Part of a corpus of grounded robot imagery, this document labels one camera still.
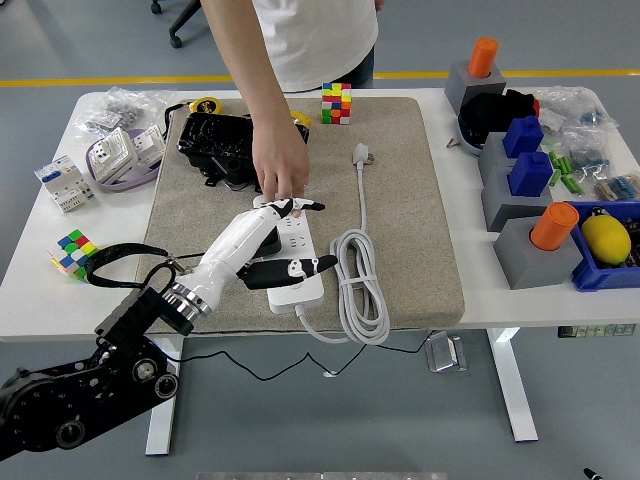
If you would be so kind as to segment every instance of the black cable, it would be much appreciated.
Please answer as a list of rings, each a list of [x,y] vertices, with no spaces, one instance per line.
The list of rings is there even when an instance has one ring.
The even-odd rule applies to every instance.
[[[409,353],[409,354],[415,354],[415,353],[419,353],[420,350],[422,349],[422,347],[424,346],[425,343],[427,343],[427,340],[429,339],[429,336],[427,336],[422,343],[420,344],[420,346],[415,349],[415,350],[404,350],[402,348],[394,348],[394,347],[386,347],[384,345],[374,345],[375,347],[378,348],[383,348],[385,350],[392,350],[394,352],[402,352],[402,353]],[[364,351],[364,349],[367,347],[367,344],[363,345],[360,350],[358,350],[358,353],[356,353],[351,360],[349,360],[340,370],[338,371],[332,371],[329,370],[327,367],[325,367],[324,365],[322,365],[319,361],[317,361],[315,358],[313,358],[313,355],[311,355],[310,352],[307,352],[300,360],[298,360],[295,363],[292,363],[291,365],[289,365],[288,367],[283,368],[282,370],[280,370],[278,373],[275,373],[271,376],[268,377],[261,377],[260,375],[258,375],[257,373],[255,373],[253,370],[251,370],[249,367],[247,367],[246,365],[243,365],[242,363],[240,363],[239,361],[237,361],[235,358],[233,358],[227,351],[225,350],[220,350],[217,351],[215,353],[210,353],[207,355],[194,355],[192,357],[188,357],[188,358],[183,358],[183,359],[177,359],[177,358],[172,358],[169,355],[167,355],[167,358],[169,360],[171,360],[172,362],[176,362],[176,363],[187,363],[187,362],[191,362],[193,360],[205,360],[208,358],[213,358],[213,357],[217,357],[218,355],[224,355],[225,357],[227,357],[234,365],[242,368],[243,370],[245,370],[246,372],[248,372],[251,376],[253,376],[255,379],[260,380],[261,382],[267,382],[269,380],[273,380],[276,377],[279,377],[280,375],[282,375],[283,373],[291,370],[294,367],[297,367],[298,365],[300,365],[302,362],[304,362],[307,358],[309,360],[311,360],[313,363],[315,363],[317,366],[319,366],[320,368],[322,368],[326,373],[330,374],[333,377],[337,377],[338,375],[340,375],[349,365],[351,365],[356,358],[358,358],[360,356],[360,354]]]
[[[159,292],[160,295],[164,295],[166,293],[166,291],[169,290],[171,285],[173,285],[173,282],[175,281],[176,276],[178,275],[178,269],[169,260],[167,260],[165,262],[162,262],[162,263],[159,263],[156,266],[154,266],[151,270],[149,270],[149,273],[147,273],[146,278],[142,282],[142,285],[144,285],[143,288],[146,287],[147,285],[149,285],[149,282],[154,277],[154,275],[156,273],[158,273],[160,270],[162,270],[163,268],[166,268],[167,270],[169,270],[171,272],[171,279],[167,282],[167,284],[164,286],[164,288],[162,290],[160,290],[160,292]]]
[[[180,255],[179,257],[176,257],[176,260],[183,260],[185,258],[194,258],[194,257],[201,257],[202,255],[204,255],[205,252],[200,252],[200,253],[190,253],[189,255]]]

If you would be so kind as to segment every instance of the gray felt mat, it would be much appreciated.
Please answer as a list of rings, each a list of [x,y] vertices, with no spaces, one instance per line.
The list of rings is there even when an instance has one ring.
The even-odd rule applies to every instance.
[[[225,113],[247,113],[242,100],[224,100]],[[330,241],[360,228],[360,205],[351,155],[358,143],[375,156],[364,171],[367,233],[375,245],[376,271],[392,329],[449,327],[460,321],[464,299],[442,200],[417,102],[410,98],[354,98],[351,124],[323,125],[320,99],[289,99],[292,110],[313,119],[309,135],[312,171],[305,196],[324,203],[307,218],[318,256]],[[231,191],[207,187],[204,177],[175,147],[188,109],[174,114],[158,177],[145,242],[174,255],[205,251],[235,215],[252,207],[252,187]],[[157,263],[142,258],[137,278]],[[317,331],[341,331],[337,278],[322,275],[323,305],[307,311]],[[271,313],[265,291],[241,281],[229,287],[220,306],[198,319],[194,333],[301,332],[293,314]],[[150,333],[173,333],[156,322]]]

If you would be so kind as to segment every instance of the metal bracket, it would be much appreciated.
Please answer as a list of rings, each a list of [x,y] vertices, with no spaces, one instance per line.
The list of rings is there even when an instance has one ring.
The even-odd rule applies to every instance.
[[[448,336],[446,331],[434,332],[425,344],[429,370],[434,373],[464,372],[467,360],[462,350],[462,340],[457,335]]]

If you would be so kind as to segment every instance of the wire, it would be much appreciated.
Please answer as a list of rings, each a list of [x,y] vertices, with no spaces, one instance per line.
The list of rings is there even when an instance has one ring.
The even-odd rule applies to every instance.
[[[405,350],[402,348],[394,348],[394,347],[387,347],[384,345],[375,345],[378,348],[383,348],[385,350],[391,350],[394,352],[401,352],[401,353],[408,353],[408,354],[415,354],[415,353],[419,353],[420,350],[422,350],[422,347],[424,346],[424,344],[427,342],[427,340],[429,339],[429,336],[427,336],[422,343],[420,344],[420,346],[415,349],[415,350]],[[217,352],[214,353],[210,353],[207,355],[194,355],[192,357],[188,357],[188,358],[182,358],[182,359],[178,359],[178,358],[172,358],[169,355],[167,355],[167,358],[169,360],[171,360],[172,362],[175,363],[187,363],[187,362],[192,362],[194,360],[206,360],[209,358],[214,358],[217,356],[225,356],[227,357],[227,359],[233,363],[234,365],[240,367],[241,369],[243,369],[244,371],[246,371],[247,373],[249,373],[252,377],[254,377],[256,380],[260,380],[261,382],[267,382],[269,380],[273,380],[274,378],[279,377],[280,375],[282,375],[285,372],[288,372],[289,370],[291,370],[292,368],[297,367],[298,365],[300,365],[301,363],[303,363],[305,360],[309,359],[311,362],[313,362],[314,364],[316,364],[317,366],[319,366],[320,368],[322,368],[325,373],[329,374],[332,377],[337,377],[338,375],[340,375],[342,372],[344,372],[349,365],[351,365],[356,358],[358,358],[360,356],[360,354],[364,351],[364,349],[367,347],[367,344],[362,345],[362,347],[360,347],[360,350],[358,350],[358,352],[351,357],[351,360],[349,360],[346,364],[343,365],[343,367],[338,370],[338,371],[333,371],[333,370],[329,370],[327,367],[325,367],[322,363],[320,363],[318,360],[316,360],[315,358],[313,358],[313,355],[311,355],[310,352],[307,352],[300,360],[298,360],[295,363],[292,363],[291,365],[289,365],[288,367],[283,368],[282,370],[280,370],[277,373],[274,373],[273,375],[270,375],[268,377],[262,377],[260,375],[258,375],[257,373],[255,373],[253,370],[251,370],[249,367],[247,367],[246,365],[243,365],[242,363],[240,363],[239,361],[237,361],[235,358],[233,358],[231,356],[231,354],[229,352],[227,352],[226,350],[219,350]]]
[[[338,258],[338,264],[335,269],[339,283],[338,313],[342,328],[347,337],[355,342],[380,345],[389,336],[391,321],[376,275],[373,241],[366,233],[367,208],[364,196],[363,171],[364,165],[372,161],[373,157],[369,155],[369,148],[359,143],[353,152],[353,164],[356,166],[358,175],[361,212],[360,229],[347,230],[340,237],[334,238],[329,246],[329,252]],[[350,249],[355,250],[356,277],[351,276],[349,268],[348,252]],[[362,312],[356,306],[355,291],[357,289],[362,289]],[[298,314],[298,318],[301,322],[303,322],[303,318],[306,320],[303,314]],[[305,325],[305,328],[314,335],[315,332],[312,333],[310,327],[307,328]]]
[[[295,312],[296,312],[296,316],[298,317],[298,320],[300,320],[300,323],[302,323],[302,326],[316,340],[320,340],[321,342],[324,342],[324,343],[345,343],[349,341],[348,337],[330,338],[330,337],[325,337],[324,335],[321,335],[318,332],[316,332],[311,327],[311,325],[309,325],[309,322],[307,321],[307,316],[304,313],[303,305],[296,305]]]
[[[176,257],[177,260],[184,260],[186,258],[194,258],[194,257],[201,257],[204,255],[205,252],[200,252],[200,253],[190,253],[188,255],[180,255],[179,257]]]
[[[163,268],[166,268],[167,270],[169,270],[169,272],[171,272],[171,278],[167,281],[166,285],[160,291],[160,295],[164,295],[165,292],[169,290],[171,285],[173,285],[173,282],[176,279],[176,276],[178,274],[178,270],[176,269],[175,265],[173,265],[169,261],[164,261],[162,263],[159,263],[156,266],[154,266],[151,270],[149,270],[149,273],[144,279],[144,282],[142,282],[142,288],[145,288],[147,285],[149,285],[149,282],[151,281],[151,279]]]

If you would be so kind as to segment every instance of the human hand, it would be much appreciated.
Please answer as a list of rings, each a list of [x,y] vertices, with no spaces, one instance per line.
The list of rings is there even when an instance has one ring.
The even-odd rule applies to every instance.
[[[253,165],[266,202],[304,197],[309,183],[309,150],[291,117],[254,122]]]

